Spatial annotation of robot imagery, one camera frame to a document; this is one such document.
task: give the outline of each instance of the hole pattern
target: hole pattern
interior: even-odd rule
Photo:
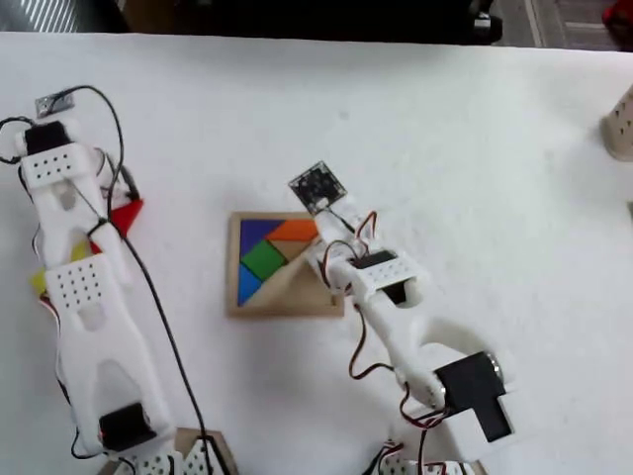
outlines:
[[[61,175],[66,178],[70,176],[68,173],[73,169],[73,160],[68,157],[67,153],[55,155],[53,158],[43,158],[33,163],[36,170],[35,177],[38,180],[55,178],[54,175]]]
[[[98,279],[98,272],[92,263],[82,263],[57,272],[55,282],[62,291],[61,304],[66,309],[74,310],[98,301],[102,294]]]
[[[409,274],[410,269],[401,259],[389,260],[382,264],[374,265],[367,269],[367,276],[375,284],[393,279],[394,277]]]

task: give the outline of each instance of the black cable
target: black cable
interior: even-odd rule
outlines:
[[[75,438],[72,441],[72,445],[70,445],[70,455],[72,455],[73,458],[76,458],[77,460],[89,460],[91,458],[95,458],[98,457],[99,455],[102,454],[102,452],[99,453],[93,453],[93,454],[78,454],[77,452],[75,452],[75,446],[77,445],[77,440],[79,439],[79,429],[75,428]]]
[[[115,110],[115,106],[112,105],[112,102],[110,102],[110,99],[108,99],[108,96],[106,96],[101,90],[89,84],[82,84],[80,86],[69,87],[68,89],[64,89],[63,91],[55,94],[55,96],[50,101],[50,107],[48,109],[52,111],[55,103],[59,99],[67,96],[68,94],[72,94],[75,91],[79,91],[83,89],[94,92],[105,101],[105,103],[108,105],[108,108],[110,109],[110,112],[112,113],[112,117],[115,120],[115,125],[117,126],[117,135],[119,136],[119,162],[117,163],[117,167],[115,168],[115,171],[112,176],[112,182],[110,183],[110,187],[108,188],[108,200],[107,200],[108,218],[112,218],[112,199],[114,197],[115,185],[117,183],[117,179],[119,178],[119,174],[121,173],[121,169],[123,167],[123,160],[125,157],[123,131],[121,130],[121,122],[119,121],[119,115],[117,114],[117,111]]]
[[[376,465],[378,465],[378,460],[380,460],[380,456],[383,454],[383,450],[385,450],[385,447],[380,447],[380,450],[378,450],[376,456],[372,458],[371,462],[369,462],[369,467],[367,467],[365,471],[361,473],[361,475],[372,475],[374,473],[374,468],[376,468]]]
[[[334,216],[335,218],[337,218],[337,219],[338,219],[338,221],[340,221],[340,222],[341,222],[341,223],[345,226],[345,228],[346,228],[348,231],[350,231],[352,234],[355,234],[355,233],[356,233],[356,230],[354,229],[354,227],[352,227],[352,225],[350,225],[349,223],[347,223],[347,222],[343,219],[343,217],[342,217],[342,216],[340,216],[340,215],[338,215],[338,214],[334,213],[334,211],[333,211],[333,210],[332,210],[329,206],[328,206],[327,208],[325,208],[325,210],[326,210],[326,211],[328,211],[329,213],[332,213],[332,214],[333,214],[333,216]]]
[[[128,465],[132,469],[132,475],[136,475],[136,467],[134,467],[134,465],[129,460],[127,460],[126,458],[121,457],[119,459],[119,461],[121,463],[125,463],[126,465]]]
[[[187,376],[187,372],[185,371],[185,366],[183,365],[182,359],[180,357],[180,351],[178,350],[178,345],[176,344],[176,340],[174,339],[174,335],[171,331],[171,326],[167,321],[167,317],[165,315],[165,311],[162,308],[162,303],[160,302],[160,297],[158,297],[158,293],[156,292],[156,288],[154,287],[154,283],[151,280],[151,276],[149,275],[149,271],[145,267],[142,259],[136,252],[135,247],[132,245],[128,237],[117,227],[114,223],[110,222],[112,226],[117,230],[121,240],[126,244],[130,253],[138,265],[138,268],[142,272],[143,277],[145,278],[145,282],[147,282],[147,286],[149,287],[149,292],[151,292],[151,296],[154,299],[154,303],[156,304],[156,309],[158,310],[158,315],[162,320],[162,324],[165,328],[165,332],[167,333],[167,337],[169,338],[169,344],[171,345],[171,349],[174,353],[174,358],[176,359],[176,364],[178,365],[178,370],[180,371],[180,376],[182,377],[182,381],[185,385],[185,389],[187,390],[187,394],[189,395],[189,399],[191,400],[191,405],[194,407],[194,412],[196,413],[196,418],[198,419],[198,424],[200,425],[200,435],[203,440],[207,440],[207,429],[205,428],[205,421],[203,420],[202,413],[200,411],[200,407],[198,406],[198,401],[196,400],[196,396],[194,395],[194,391],[191,388],[191,384],[189,383],[189,377]],[[211,466],[211,460],[209,459],[209,451],[206,444],[203,444],[204,452],[205,452],[205,463],[207,465],[207,471],[209,474],[213,473],[213,467]]]
[[[417,475],[423,475],[424,466],[422,465],[422,451],[424,450],[424,441],[426,440],[426,430],[422,431],[419,437],[419,449],[417,450]]]
[[[68,94],[72,94],[75,91],[78,90],[82,90],[82,89],[87,89],[90,90],[94,93],[96,93],[97,95],[99,95],[108,105],[110,112],[112,112],[112,116],[115,120],[115,125],[117,126],[117,134],[119,136],[119,150],[120,150],[120,156],[119,156],[119,162],[117,163],[117,167],[113,173],[112,176],[112,182],[110,183],[110,187],[108,188],[108,198],[107,198],[107,202],[108,202],[108,211],[107,211],[107,218],[104,218],[102,216],[99,216],[96,212],[95,214],[97,214],[97,217],[99,218],[99,222],[97,224],[97,226],[95,228],[93,228],[90,231],[90,234],[94,233],[97,229],[99,229],[99,227],[110,223],[115,230],[117,230],[117,233],[119,234],[119,237],[121,238],[121,240],[126,244],[126,246],[128,247],[128,249],[130,250],[130,253],[132,254],[133,258],[136,261],[136,264],[138,265],[138,267],[140,268],[140,271],[143,274],[143,277],[145,278],[145,282],[147,282],[147,286],[149,287],[149,291],[151,292],[151,296],[154,299],[154,303],[156,305],[156,309],[158,310],[158,315],[160,316],[160,319],[162,321],[162,324],[165,328],[165,332],[167,333],[167,337],[169,339],[169,344],[171,345],[171,349],[174,353],[174,358],[176,359],[176,364],[178,365],[178,370],[180,372],[180,376],[182,377],[183,383],[185,385],[185,389],[187,390],[187,394],[189,395],[189,399],[191,400],[191,405],[194,408],[194,412],[196,413],[196,419],[198,420],[198,423],[200,425],[200,435],[203,439],[207,439],[207,429],[205,427],[205,422],[204,419],[202,417],[202,413],[200,411],[200,407],[198,406],[198,401],[196,400],[196,396],[194,395],[193,389],[191,388],[191,384],[189,383],[189,377],[187,376],[187,372],[185,370],[185,367],[183,365],[182,359],[180,357],[180,351],[178,350],[178,345],[176,344],[176,340],[174,339],[174,335],[171,331],[171,326],[169,325],[169,322],[167,321],[167,316],[165,315],[165,312],[162,308],[162,303],[160,302],[160,298],[158,297],[158,293],[156,292],[156,289],[154,287],[153,281],[151,279],[151,276],[149,275],[149,272],[147,271],[147,268],[145,267],[145,264],[143,263],[142,259],[140,258],[140,256],[138,255],[138,252],[136,251],[135,247],[132,245],[132,243],[130,242],[130,240],[128,239],[127,236],[125,236],[125,234],[119,229],[118,226],[116,226],[113,221],[112,221],[112,199],[113,199],[113,195],[114,195],[114,189],[115,189],[115,185],[117,183],[117,179],[119,178],[119,174],[121,173],[121,170],[123,168],[123,162],[124,162],[124,153],[125,153],[125,146],[124,146],[124,140],[123,140],[123,131],[121,130],[121,123],[119,121],[119,116],[117,115],[117,111],[115,110],[114,106],[112,105],[112,102],[110,102],[110,99],[108,99],[108,97],[99,89],[97,89],[94,86],[91,85],[80,85],[80,86],[74,86],[74,87],[70,87],[68,89],[64,89],[63,91],[57,93],[55,95],[55,97],[52,99],[51,103],[50,103],[50,107],[49,109],[52,110],[54,104],[56,101],[58,101],[60,98],[67,96]],[[85,199],[84,196],[82,196],[82,198],[84,199],[84,201],[86,201],[86,203],[88,205],[90,205],[90,203],[88,202],[88,200]],[[207,445],[204,444],[204,453],[205,453],[205,463],[207,465],[207,471],[209,472],[209,474],[213,473],[213,467],[211,466],[211,460],[209,458],[209,452],[207,449]]]
[[[2,121],[0,121],[0,130],[6,125],[6,124],[11,124],[14,122],[22,122],[24,124],[29,124],[31,127],[34,127],[36,125],[35,121],[29,119],[28,117],[25,116],[16,116],[16,117],[7,117],[6,119],[3,119]],[[7,165],[15,165],[17,163],[20,162],[22,158],[20,156],[14,156],[12,158],[3,158],[2,156],[0,156],[0,162],[5,163]]]

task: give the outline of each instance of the wire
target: wire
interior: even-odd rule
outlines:
[[[380,450],[378,450],[378,453],[374,456],[374,458],[372,458],[371,462],[369,462],[369,466],[365,469],[365,471],[363,471],[363,473],[361,475],[372,475],[374,473],[374,468],[376,468],[376,465],[378,464],[378,461],[380,460],[380,456],[383,454],[383,451],[385,450],[385,445],[380,447]]]
[[[79,429],[76,427],[75,428],[75,438],[72,441],[72,445],[70,445],[70,455],[72,455],[73,458],[76,458],[77,460],[89,460],[91,458],[95,458],[98,457],[99,455],[101,455],[103,452],[99,452],[99,453],[92,453],[92,454],[78,454],[77,452],[75,452],[75,446],[77,445],[77,440],[79,439]]]
[[[140,271],[142,272],[143,277],[145,278],[145,282],[147,282],[147,286],[149,287],[149,292],[151,292],[151,296],[154,299],[154,303],[156,304],[156,309],[158,310],[158,315],[160,316],[160,319],[162,320],[162,324],[165,328],[165,332],[167,333],[167,337],[169,338],[169,344],[171,345],[171,349],[174,353],[174,358],[176,359],[176,364],[178,365],[178,370],[180,371],[180,376],[182,377],[182,381],[185,385],[185,389],[187,390],[187,394],[189,395],[189,399],[191,400],[191,405],[194,408],[194,411],[196,413],[196,418],[198,419],[198,424],[200,425],[200,435],[202,437],[202,439],[207,440],[207,429],[205,428],[205,422],[203,420],[202,417],[202,413],[200,412],[200,407],[198,406],[198,401],[196,400],[196,396],[194,395],[194,391],[191,388],[191,384],[189,383],[189,378],[187,376],[187,372],[185,371],[185,367],[182,363],[182,359],[180,357],[180,351],[178,350],[178,345],[176,344],[176,340],[174,339],[174,335],[171,331],[171,326],[169,325],[169,322],[167,321],[167,317],[165,315],[165,311],[162,308],[162,303],[160,302],[160,298],[158,297],[158,293],[156,292],[156,288],[154,287],[154,283],[151,280],[151,276],[149,275],[149,272],[147,271],[147,268],[145,267],[145,264],[143,263],[142,259],[140,258],[140,256],[138,255],[138,252],[136,252],[135,247],[132,245],[132,243],[130,242],[130,240],[128,239],[128,237],[117,227],[114,225],[114,223],[112,223],[112,226],[114,226],[115,230],[117,230],[117,232],[119,233],[119,236],[121,237],[121,240],[126,244],[126,246],[128,247],[128,249],[130,250],[130,253],[132,254],[133,258],[136,261],[136,264],[138,264],[138,268],[140,269]],[[205,462],[207,464],[207,471],[209,474],[213,473],[213,468],[211,466],[211,460],[209,459],[209,451],[207,449],[207,445],[204,444],[204,452],[205,452]]]
[[[36,125],[35,121],[33,121],[32,119],[29,119],[28,117],[25,116],[16,116],[16,117],[7,117],[6,119],[3,119],[2,121],[0,121],[0,130],[7,124],[11,124],[14,122],[21,122],[24,124],[29,124],[31,127],[34,127]],[[17,163],[20,162],[22,158],[20,156],[14,156],[12,158],[3,158],[2,156],[0,156],[0,162],[5,163],[7,165],[15,165]]]
[[[84,90],[84,89],[94,92],[95,94],[100,96],[104,100],[104,102],[108,105],[108,108],[110,109],[110,112],[112,113],[112,117],[115,120],[115,126],[117,127],[117,135],[119,136],[119,161],[112,175],[112,182],[110,183],[110,187],[108,188],[108,199],[107,199],[108,218],[112,218],[112,199],[114,196],[114,189],[117,183],[117,179],[119,178],[119,174],[121,173],[121,169],[123,167],[123,160],[125,158],[125,145],[123,141],[123,131],[121,129],[121,122],[119,121],[119,115],[117,114],[117,111],[115,110],[115,106],[112,105],[112,102],[110,102],[110,99],[108,99],[108,96],[106,96],[101,90],[89,84],[82,84],[79,86],[69,87],[68,89],[64,89],[63,91],[55,94],[55,96],[50,101],[50,107],[48,109],[53,110],[55,103],[62,97],[65,97],[68,94],[72,94],[75,91]]]
[[[422,431],[419,437],[419,449],[417,450],[417,475],[423,475],[424,472],[424,441],[426,440],[426,430]]]
[[[341,217],[340,215],[334,213],[334,211],[328,206],[327,208],[324,208],[326,211],[328,211],[329,213],[331,213],[336,219],[338,219],[338,221],[340,221],[345,228],[350,231],[352,234],[354,234],[354,227],[352,225],[350,225],[349,223],[347,223],[343,217]]]
[[[403,443],[399,443],[398,445],[394,445],[393,447],[387,449],[381,456],[380,459],[378,460],[378,473],[383,473],[383,460],[385,460],[388,457],[391,457],[392,455],[397,454],[398,452],[400,452],[403,448],[405,448],[405,445]]]
[[[394,367],[390,366],[389,364],[374,363],[370,367],[365,369],[364,371],[360,372],[359,374],[354,374],[354,363],[356,362],[358,355],[363,349],[363,346],[365,345],[365,339],[367,338],[367,326],[365,324],[365,317],[363,316],[363,313],[360,310],[360,307],[358,305],[354,305],[354,309],[356,309],[356,312],[358,312],[358,315],[360,316],[360,322],[363,326],[363,331],[360,334],[360,341],[358,341],[358,345],[356,346],[356,349],[354,350],[354,353],[352,354],[352,357],[349,360],[349,367],[348,367],[349,376],[352,379],[355,379],[358,381],[368,376],[371,372],[375,371],[378,368],[385,368],[385,369],[389,369],[390,371],[394,371]]]
[[[38,235],[40,234],[40,229],[42,227],[40,226],[40,223],[38,223],[38,227],[36,228],[35,233],[33,234],[33,237],[31,239],[31,249],[33,250],[33,253],[36,255],[36,257],[38,258],[38,260],[42,260],[40,257],[40,251],[38,250]]]
[[[444,417],[446,417],[447,415],[446,409],[433,411],[432,413],[425,414],[424,416],[421,416],[416,419],[412,418],[409,414],[405,412],[405,403],[408,401],[408,397],[410,396],[410,387],[408,385],[408,382],[405,382],[405,391],[406,391],[405,396],[400,402],[400,414],[401,416],[403,416],[405,421],[407,421],[408,423],[412,424],[413,426],[417,428],[429,429],[429,428],[435,428],[444,420]]]
[[[132,475],[136,475],[136,467],[134,467],[134,465],[129,460],[127,460],[126,458],[121,457],[119,459],[119,461],[121,463],[125,463],[126,465],[128,465],[132,469]]]
[[[365,218],[365,220],[361,223],[361,225],[358,227],[358,229],[356,230],[356,233],[354,233],[354,236],[360,240],[360,242],[365,246],[365,255],[367,255],[369,253],[369,244],[367,242],[365,242],[362,237],[360,237],[361,233],[363,232],[363,230],[365,229],[365,227],[367,226],[367,224],[369,223],[369,221],[372,220],[372,234],[371,234],[371,239],[376,237],[376,221],[378,220],[378,213],[376,211],[372,211],[371,213],[369,213],[369,215],[367,215],[367,218]]]
[[[331,289],[331,285],[329,283],[329,279],[327,278],[327,260],[329,259],[329,252],[331,251],[331,249],[333,248],[335,244],[342,244],[346,246],[349,250],[352,251],[352,254],[354,254],[354,258],[358,259],[358,254],[356,253],[356,251],[354,250],[354,247],[352,247],[349,242],[346,242],[341,239],[336,239],[327,245],[327,247],[325,248],[325,252],[323,253],[323,261],[318,265],[318,268],[320,270],[320,276],[323,279],[323,282],[325,283],[327,288],[330,288],[330,289]]]
[[[92,234],[94,233],[94,231],[96,231],[99,227],[106,225],[106,224],[110,224],[114,227],[114,229],[117,231],[117,233],[119,234],[119,237],[121,238],[121,240],[126,244],[126,246],[128,247],[128,249],[130,250],[130,253],[132,254],[133,258],[136,261],[136,264],[138,265],[140,271],[143,274],[143,277],[145,278],[145,282],[147,283],[147,286],[149,287],[149,291],[151,292],[151,296],[153,297],[154,303],[156,305],[156,309],[158,311],[158,315],[160,316],[160,319],[162,321],[162,324],[165,328],[165,332],[167,333],[167,338],[169,339],[169,344],[171,345],[171,349],[174,353],[174,358],[176,359],[176,364],[178,365],[178,370],[180,372],[180,376],[182,377],[183,383],[185,385],[185,389],[187,390],[187,394],[189,395],[189,399],[191,400],[191,405],[194,408],[194,412],[196,413],[196,419],[198,420],[198,424],[200,426],[200,435],[201,437],[206,440],[207,439],[207,429],[205,427],[205,422],[202,416],[202,413],[200,411],[200,407],[198,406],[198,401],[196,399],[196,396],[193,392],[193,389],[191,388],[191,384],[189,382],[189,377],[187,376],[187,372],[185,370],[185,367],[183,365],[182,362],[182,358],[180,357],[180,351],[178,349],[178,345],[176,344],[176,340],[174,338],[174,335],[171,331],[171,326],[169,325],[169,322],[167,321],[167,316],[165,315],[165,312],[162,308],[162,303],[160,302],[160,298],[158,297],[158,293],[156,292],[156,288],[154,287],[153,281],[151,279],[151,276],[149,275],[149,272],[147,270],[147,268],[145,267],[145,264],[143,263],[142,259],[140,258],[140,256],[138,255],[138,252],[136,251],[135,247],[132,245],[132,243],[130,242],[130,240],[128,239],[128,237],[119,229],[119,227],[117,225],[115,225],[115,223],[112,221],[112,199],[113,199],[113,195],[114,195],[114,189],[115,189],[115,185],[117,183],[117,179],[119,178],[119,174],[121,173],[121,170],[123,168],[123,162],[124,162],[124,153],[125,153],[125,146],[124,146],[124,140],[123,140],[123,131],[121,130],[121,123],[119,121],[119,116],[117,115],[117,111],[115,110],[114,106],[112,105],[112,102],[110,102],[110,99],[108,99],[108,97],[99,89],[97,89],[94,86],[91,85],[80,85],[80,86],[74,86],[74,87],[70,87],[68,89],[65,89],[61,92],[59,92],[58,94],[55,95],[55,97],[52,99],[51,103],[50,103],[50,109],[52,110],[52,107],[54,106],[55,102],[57,100],[59,100],[60,98],[67,96],[68,94],[71,94],[75,91],[78,90],[82,90],[82,89],[87,89],[90,91],[93,91],[94,93],[96,93],[97,95],[99,95],[108,105],[110,112],[112,112],[112,116],[115,120],[115,125],[117,127],[117,134],[119,136],[119,162],[117,163],[117,166],[115,168],[115,171],[113,173],[112,176],[112,182],[110,183],[110,186],[108,188],[108,198],[107,198],[107,202],[108,202],[108,209],[107,209],[107,218],[102,217],[101,215],[99,215],[99,213],[97,213],[97,211],[91,206],[90,202],[88,202],[88,200],[86,200],[86,197],[83,196],[83,194],[79,193],[80,196],[83,198],[84,201],[86,201],[86,203],[88,204],[88,206],[90,206],[92,208],[92,210],[94,211],[95,215],[97,215],[97,218],[99,219],[98,224],[95,228],[93,228],[93,230],[89,233]],[[205,463],[207,465],[207,471],[209,473],[209,475],[211,475],[213,473],[213,467],[211,466],[211,460],[209,458],[209,450],[207,448],[207,445],[204,445],[204,449],[203,449],[204,453],[205,453]]]

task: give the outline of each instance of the tangram puzzle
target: tangram puzzle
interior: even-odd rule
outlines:
[[[231,315],[342,315],[302,253],[318,236],[307,213],[234,213],[230,221]]]

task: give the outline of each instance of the white tabletop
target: white tabletop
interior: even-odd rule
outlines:
[[[142,36],[0,37],[2,116],[78,83],[109,94],[146,199],[131,238],[206,418],[243,474],[354,474],[402,396],[346,374],[358,318],[240,322],[225,309],[231,211],[301,210],[324,159],[385,239],[433,275],[446,315],[514,352],[538,433],[491,473],[628,473],[633,433],[633,165],[597,132],[633,57],[495,47]],[[73,115],[116,150],[90,93]],[[11,133],[0,140],[3,155]],[[53,377],[54,329],[27,283],[35,211],[0,169],[0,472],[95,473]],[[195,418],[139,273],[131,296],[180,426]],[[362,360],[384,355],[371,340]]]

